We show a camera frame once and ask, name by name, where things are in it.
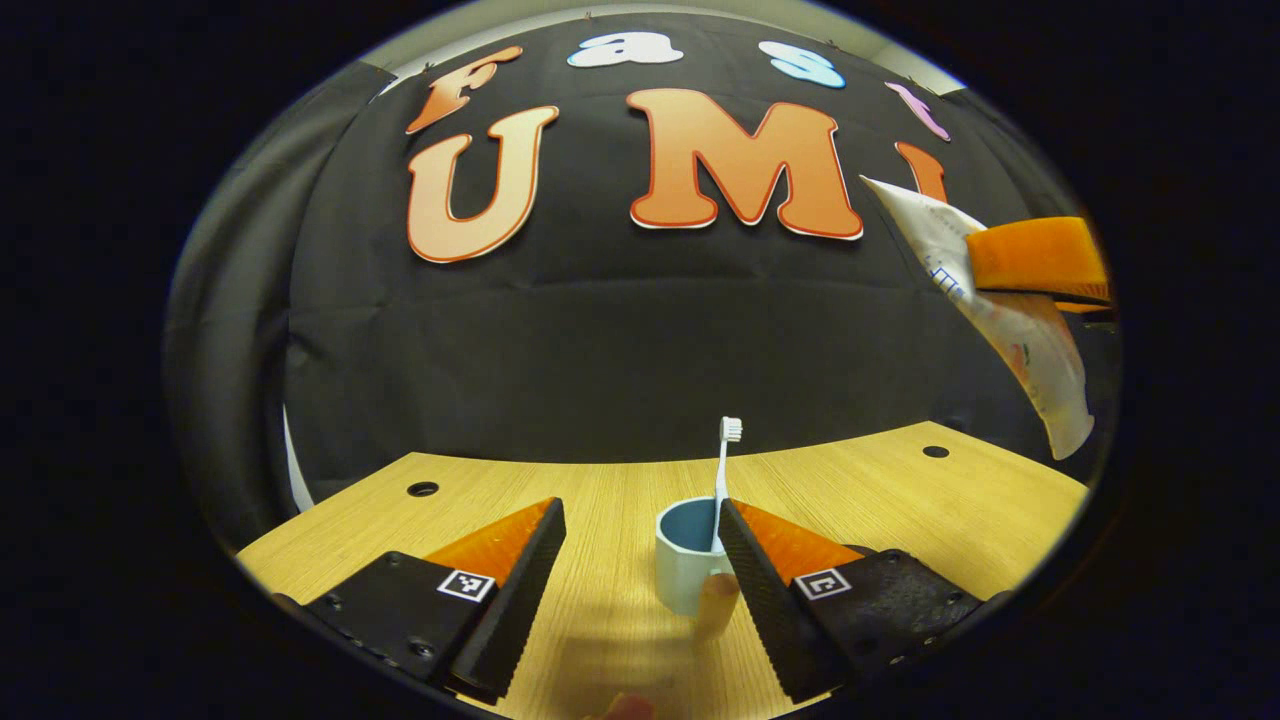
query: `hand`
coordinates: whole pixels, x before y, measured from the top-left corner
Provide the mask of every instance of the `hand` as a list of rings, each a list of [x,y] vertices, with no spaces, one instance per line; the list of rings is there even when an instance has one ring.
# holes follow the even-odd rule
[[[637,694],[618,693],[604,715],[582,720],[653,720],[653,703]]]

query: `toothbrush bristles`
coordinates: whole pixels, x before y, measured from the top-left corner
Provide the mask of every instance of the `toothbrush bristles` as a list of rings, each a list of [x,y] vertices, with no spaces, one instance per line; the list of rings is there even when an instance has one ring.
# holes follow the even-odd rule
[[[721,439],[739,442],[742,439],[742,420],[739,418],[724,418],[721,421]]]

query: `screw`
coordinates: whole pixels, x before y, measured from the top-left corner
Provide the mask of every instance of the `screw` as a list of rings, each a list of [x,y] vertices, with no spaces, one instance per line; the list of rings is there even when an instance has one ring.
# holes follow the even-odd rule
[[[419,638],[410,638],[408,648],[413,652],[413,655],[421,657],[422,660],[430,660],[435,656],[435,648],[431,647],[431,643]]]

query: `orange letter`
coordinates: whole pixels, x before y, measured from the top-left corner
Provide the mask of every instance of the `orange letter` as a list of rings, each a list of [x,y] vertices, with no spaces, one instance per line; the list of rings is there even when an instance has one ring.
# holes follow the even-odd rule
[[[782,170],[790,196],[778,220],[790,231],[837,240],[863,234],[849,206],[836,156],[836,120],[790,102],[774,102],[755,135],[746,135],[714,100],[694,90],[641,90],[627,105],[649,117],[649,193],[631,204],[646,228],[700,228],[718,213],[698,190],[699,160],[740,220],[760,222]]]
[[[479,90],[480,86],[493,79],[493,76],[498,72],[495,63],[515,60],[524,51],[522,47],[512,45],[506,50],[499,50],[493,55],[480,58],[475,63],[462,65],[449,74],[435,78],[435,82],[431,83],[431,94],[426,96],[426,105],[422,105],[422,111],[417,115],[417,119],[404,128],[404,135],[413,135],[449,113],[462,109],[463,105],[471,101],[470,97],[462,97],[463,87]]]
[[[911,167],[915,177],[915,191],[938,202],[947,201],[947,188],[942,186],[942,164],[933,156],[909,142],[895,142],[897,154]]]
[[[471,145],[470,135],[456,135],[419,152],[408,161],[413,184],[408,195],[408,245],[433,263],[454,263],[498,247],[529,219],[538,193],[538,146],[543,127],[556,119],[554,106],[507,115],[489,127],[497,137],[498,187],[479,215],[460,220],[449,210],[453,168]]]

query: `white letter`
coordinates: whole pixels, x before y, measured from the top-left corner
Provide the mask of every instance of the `white letter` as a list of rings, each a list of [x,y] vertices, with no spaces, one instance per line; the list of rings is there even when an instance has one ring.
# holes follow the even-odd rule
[[[616,32],[593,37],[579,45],[579,50],[568,56],[568,64],[575,68],[598,68],[618,63],[672,63],[685,56],[680,50],[671,49],[671,38],[658,32]]]

